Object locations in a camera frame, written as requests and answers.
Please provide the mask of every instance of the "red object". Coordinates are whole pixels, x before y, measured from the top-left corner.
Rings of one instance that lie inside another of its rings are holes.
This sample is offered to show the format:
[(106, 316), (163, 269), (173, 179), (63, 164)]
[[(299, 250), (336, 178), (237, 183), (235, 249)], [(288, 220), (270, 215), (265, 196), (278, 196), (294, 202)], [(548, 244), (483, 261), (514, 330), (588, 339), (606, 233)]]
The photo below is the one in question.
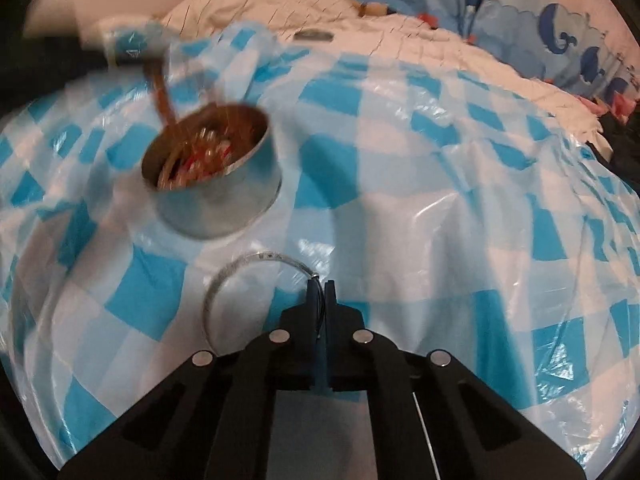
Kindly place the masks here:
[(597, 104), (593, 101), (589, 101), (588, 99), (582, 97), (581, 95), (576, 96), (578, 101), (580, 101), (583, 105), (585, 105), (589, 111), (595, 115), (596, 117), (602, 117), (609, 111), (609, 107), (606, 104)]
[(431, 28), (438, 28), (438, 19), (435, 16), (423, 12), (421, 14), (418, 14), (418, 18), (427, 23), (427, 25), (429, 25)]
[(179, 168), (179, 171), (188, 170), (195, 161), (196, 161), (195, 153), (191, 153), (189, 158), (184, 161), (183, 165), (181, 165), (181, 167)]
[(620, 92), (613, 92), (613, 103), (611, 105), (611, 113), (613, 116), (626, 124), (629, 115), (636, 109), (636, 102), (623, 96)]

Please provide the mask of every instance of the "metal ring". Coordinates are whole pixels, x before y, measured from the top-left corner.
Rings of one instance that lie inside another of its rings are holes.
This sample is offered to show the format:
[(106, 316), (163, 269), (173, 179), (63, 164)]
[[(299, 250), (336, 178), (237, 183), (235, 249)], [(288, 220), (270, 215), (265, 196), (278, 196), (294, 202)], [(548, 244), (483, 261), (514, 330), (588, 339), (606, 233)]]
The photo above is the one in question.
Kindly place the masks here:
[(306, 274), (310, 279), (319, 278), (320, 275), (315, 272), (311, 267), (306, 266), (304, 263), (287, 256), (286, 254), (275, 253), (273, 251), (261, 251), (259, 253), (243, 254), (238, 256), (231, 263), (226, 264), (216, 276), (213, 277), (209, 288), (204, 296), (202, 304), (202, 328), (204, 329), (204, 335), (207, 339), (209, 347), (213, 350), (215, 355), (218, 355), (216, 349), (212, 343), (212, 337), (209, 333), (209, 316), (211, 315), (211, 307), (216, 299), (217, 294), (222, 288), (222, 285), (233, 276), (239, 269), (255, 262), (279, 262), (293, 267), (303, 274)]

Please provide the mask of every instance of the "tin can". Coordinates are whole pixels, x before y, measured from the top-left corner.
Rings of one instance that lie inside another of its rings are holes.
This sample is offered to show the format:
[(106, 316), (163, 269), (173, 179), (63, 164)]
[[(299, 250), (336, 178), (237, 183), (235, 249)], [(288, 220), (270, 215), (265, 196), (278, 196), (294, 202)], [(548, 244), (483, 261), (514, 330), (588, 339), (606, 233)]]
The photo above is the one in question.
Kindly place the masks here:
[(159, 215), (177, 231), (193, 238), (216, 238), (255, 221), (276, 200), (282, 174), (267, 116), (257, 108), (209, 105), (180, 121), (180, 130), (220, 128), (229, 116), (242, 116), (254, 126), (255, 146), (245, 156), (202, 182), (158, 189), (158, 177), (177, 139), (175, 129), (163, 130), (146, 150), (142, 178)]

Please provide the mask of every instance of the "blanket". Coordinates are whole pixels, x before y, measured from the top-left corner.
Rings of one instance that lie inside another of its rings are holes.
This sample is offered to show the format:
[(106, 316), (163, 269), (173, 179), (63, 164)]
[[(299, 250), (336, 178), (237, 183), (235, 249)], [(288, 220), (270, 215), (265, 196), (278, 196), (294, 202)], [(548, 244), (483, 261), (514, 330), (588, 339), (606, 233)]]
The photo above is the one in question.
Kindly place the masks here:
[(354, 0), (185, 0), (161, 21), (185, 39), (206, 38), (233, 20), (263, 23), (283, 42), (293, 41), (301, 28), (320, 28), (332, 32), (334, 40), (315, 46), (332, 52), (474, 72), (485, 82), (535, 102), (555, 115), (576, 139), (591, 142), (610, 159), (612, 149), (600, 134), (597, 117), (571, 94), (537, 79), (522, 78), (511, 66), (444, 28), (433, 30), (423, 20), (401, 14), (360, 18), (358, 8)]
[[(596, 478), (639, 413), (640, 202), (590, 150), (472, 73), (281, 46), (258, 24), (174, 41), (168, 71), (180, 115), (213, 86), (270, 117), (282, 188), (229, 238), (156, 214), (140, 158), (161, 123), (141, 73), (42, 98), (0, 136), (2, 362), (57, 466), (206, 347), (211, 277), (268, 249), (335, 279), (401, 349), (452, 352)], [(212, 308), (216, 350), (271, 327), (303, 285), (239, 273)], [(313, 449), (322, 478), (370, 478), (362, 398), (287, 402), (276, 426), (304, 406), (335, 430)], [(310, 440), (274, 442), (270, 474), (299, 478), (287, 450)]]
[(487, 49), (524, 77), (600, 98), (612, 109), (620, 102), (633, 109), (639, 96), (640, 46), (610, 0), (360, 1), (423, 16)]

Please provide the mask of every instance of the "checkered tablecloth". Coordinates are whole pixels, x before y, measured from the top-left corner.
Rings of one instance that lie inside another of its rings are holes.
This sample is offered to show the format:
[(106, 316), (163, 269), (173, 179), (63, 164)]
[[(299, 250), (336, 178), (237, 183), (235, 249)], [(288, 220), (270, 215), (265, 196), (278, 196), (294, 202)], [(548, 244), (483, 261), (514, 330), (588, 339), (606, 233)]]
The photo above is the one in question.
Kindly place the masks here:
[[(251, 23), (174, 43), (169, 82), (181, 114), (215, 84), (270, 116), (282, 189), (228, 239), (156, 215), (139, 163), (161, 122), (141, 73), (71, 85), (0, 136), (2, 362), (56, 465), (206, 347), (207, 283), (268, 249), (336, 280), (402, 349), (449, 350), (602, 471), (639, 413), (640, 202), (587, 147), (469, 73), (284, 48)], [(231, 279), (216, 348), (273, 326), (303, 285), (262, 264)]]

